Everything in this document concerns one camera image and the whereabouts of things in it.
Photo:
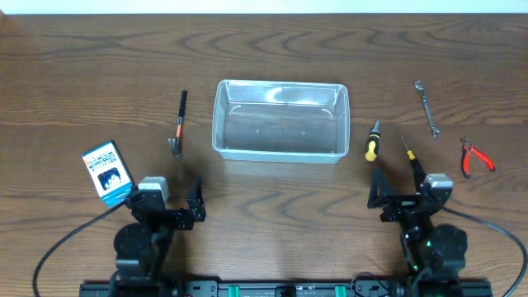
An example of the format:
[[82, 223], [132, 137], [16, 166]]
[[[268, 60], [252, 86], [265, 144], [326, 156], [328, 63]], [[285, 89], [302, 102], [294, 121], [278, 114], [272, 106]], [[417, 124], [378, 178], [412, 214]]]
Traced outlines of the silver combination wrench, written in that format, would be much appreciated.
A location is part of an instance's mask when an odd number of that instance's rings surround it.
[[424, 87], [422, 85], [422, 81], [421, 80], [415, 80], [413, 82], [413, 85], [416, 88], [417, 93], [419, 94], [419, 96], [421, 98], [422, 105], [423, 105], [423, 108], [424, 108], [424, 111], [425, 111], [425, 114], [426, 114], [427, 122], [428, 122], [428, 125], [429, 125], [430, 130], [431, 130], [431, 134], [433, 135], [434, 138], [437, 138], [440, 135], [440, 131], [438, 130], [438, 128], [435, 125], [434, 120], [432, 119], [430, 108], [429, 108], [429, 104], [428, 104], [428, 100], [427, 100], [427, 96], [426, 96], [426, 93], [425, 93], [425, 89], [424, 89]]

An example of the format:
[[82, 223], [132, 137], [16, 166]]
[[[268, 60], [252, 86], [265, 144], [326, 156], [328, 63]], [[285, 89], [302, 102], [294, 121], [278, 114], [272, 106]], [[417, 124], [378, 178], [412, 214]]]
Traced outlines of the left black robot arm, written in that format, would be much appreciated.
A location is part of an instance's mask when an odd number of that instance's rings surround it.
[[159, 275], [176, 231], [187, 231], [205, 221], [201, 179], [196, 178], [185, 197], [186, 208], [170, 210], [167, 180], [145, 177], [125, 198], [136, 219], [114, 239], [115, 266], [121, 278], [154, 278]]

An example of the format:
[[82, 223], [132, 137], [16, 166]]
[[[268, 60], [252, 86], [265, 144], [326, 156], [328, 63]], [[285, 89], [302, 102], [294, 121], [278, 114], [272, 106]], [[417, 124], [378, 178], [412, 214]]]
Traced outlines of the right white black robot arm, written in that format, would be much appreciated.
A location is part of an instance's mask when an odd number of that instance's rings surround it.
[[397, 222], [409, 268], [432, 281], [454, 279], [465, 267], [467, 234], [451, 224], [434, 225], [431, 217], [449, 200], [454, 182], [444, 173], [419, 180], [415, 194], [398, 195], [380, 169], [372, 173], [367, 207], [382, 209], [384, 223]]

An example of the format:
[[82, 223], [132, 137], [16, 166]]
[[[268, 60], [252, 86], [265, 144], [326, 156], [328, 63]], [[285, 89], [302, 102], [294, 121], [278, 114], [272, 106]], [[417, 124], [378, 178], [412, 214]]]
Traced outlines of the thin black precision screwdriver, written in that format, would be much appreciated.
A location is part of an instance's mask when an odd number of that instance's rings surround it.
[[426, 178], [426, 173], [423, 170], [422, 165], [420, 164], [419, 160], [417, 159], [417, 157], [415, 156], [413, 151], [407, 146], [403, 136], [400, 136], [400, 138], [401, 138], [401, 140], [403, 142], [403, 145], [405, 146], [406, 153], [407, 153], [409, 161], [411, 163], [412, 174], [413, 174], [413, 178], [414, 178], [415, 187], [417, 189], [419, 189], [421, 187], [424, 179]]

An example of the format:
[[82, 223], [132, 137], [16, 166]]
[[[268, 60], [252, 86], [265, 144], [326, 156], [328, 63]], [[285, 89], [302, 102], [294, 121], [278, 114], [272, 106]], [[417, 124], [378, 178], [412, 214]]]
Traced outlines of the stubby yellow black screwdriver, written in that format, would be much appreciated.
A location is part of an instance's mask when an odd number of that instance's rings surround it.
[[376, 120], [373, 124], [365, 149], [365, 159], [374, 162], [380, 150], [380, 121]]

